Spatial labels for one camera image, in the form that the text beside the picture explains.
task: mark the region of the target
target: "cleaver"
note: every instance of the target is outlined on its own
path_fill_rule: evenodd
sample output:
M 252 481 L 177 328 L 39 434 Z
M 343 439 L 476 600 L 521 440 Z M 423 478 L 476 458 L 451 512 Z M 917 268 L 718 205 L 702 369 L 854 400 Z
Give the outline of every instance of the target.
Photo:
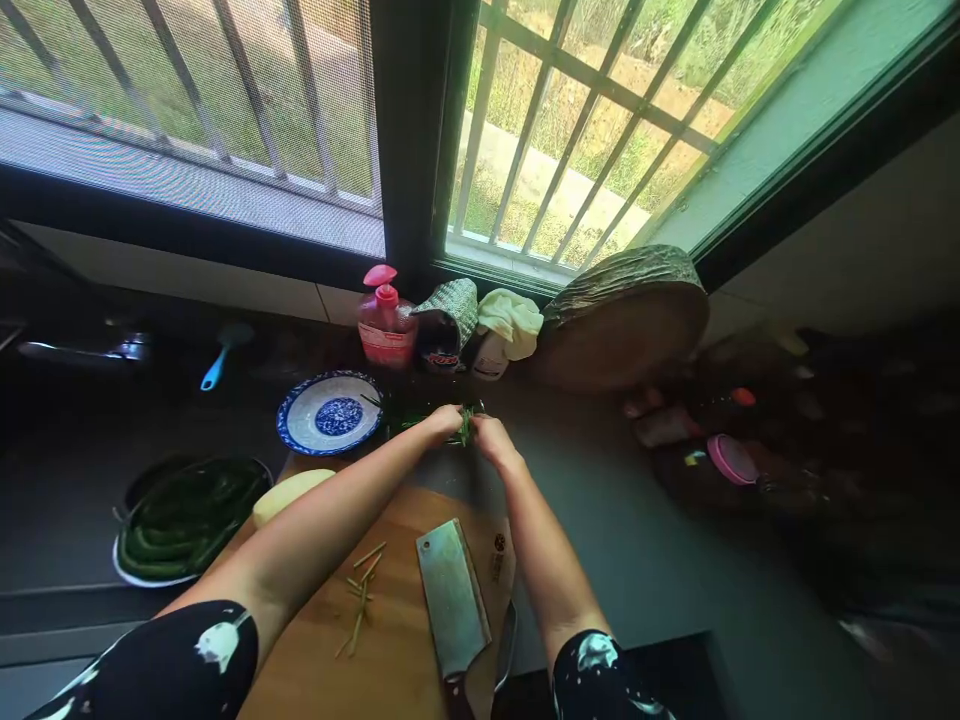
M 490 625 L 460 520 L 417 539 L 430 630 L 450 720 L 473 720 L 467 701 L 470 663 L 490 644 Z

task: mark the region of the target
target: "knife handle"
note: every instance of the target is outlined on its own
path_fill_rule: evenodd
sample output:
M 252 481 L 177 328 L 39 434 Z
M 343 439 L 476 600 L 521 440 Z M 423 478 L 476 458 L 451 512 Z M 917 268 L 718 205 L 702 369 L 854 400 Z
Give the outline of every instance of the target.
M 466 673 L 443 679 L 443 699 L 447 703 L 448 720 L 473 720 L 473 708 L 467 700 Z

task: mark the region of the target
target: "black patterned clothing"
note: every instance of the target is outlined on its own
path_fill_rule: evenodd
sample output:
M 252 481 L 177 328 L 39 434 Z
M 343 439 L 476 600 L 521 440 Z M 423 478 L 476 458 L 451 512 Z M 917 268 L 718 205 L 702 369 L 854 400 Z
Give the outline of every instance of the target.
M 616 641 L 599 630 L 577 633 L 560 650 L 553 666 L 553 703 L 558 720 L 674 720 Z
M 258 651 L 243 606 L 190 605 L 124 635 L 28 720 L 233 720 Z
M 144 623 L 93 661 L 27 720 L 234 720 L 257 669 L 246 609 L 216 600 Z M 554 665 L 559 720 L 673 720 L 630 671 L 609 635 L 587 630 Z

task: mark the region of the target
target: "potato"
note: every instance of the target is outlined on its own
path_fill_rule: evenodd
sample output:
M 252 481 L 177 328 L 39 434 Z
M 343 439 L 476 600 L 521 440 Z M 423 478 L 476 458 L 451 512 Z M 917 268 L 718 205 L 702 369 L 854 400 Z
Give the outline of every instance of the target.
M 263 495 L 253 506 L 253 524 L 257 529 L 266 525 L 270 518 L 283 510 L 308 490 L 336 475 L 333 470 L 308 470 L 284 480 Z

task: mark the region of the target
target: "white cloth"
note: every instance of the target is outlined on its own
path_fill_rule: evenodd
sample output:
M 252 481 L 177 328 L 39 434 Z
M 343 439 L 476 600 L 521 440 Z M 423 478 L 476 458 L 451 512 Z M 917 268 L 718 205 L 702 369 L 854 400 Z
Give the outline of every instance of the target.
M 523 360 L 537 349 L 543 315 L 533 300 L 499 288 L 480 301 L 477 315 L 477 332 L 492 330 L 506 340 L 503 354 L 507 360 Z

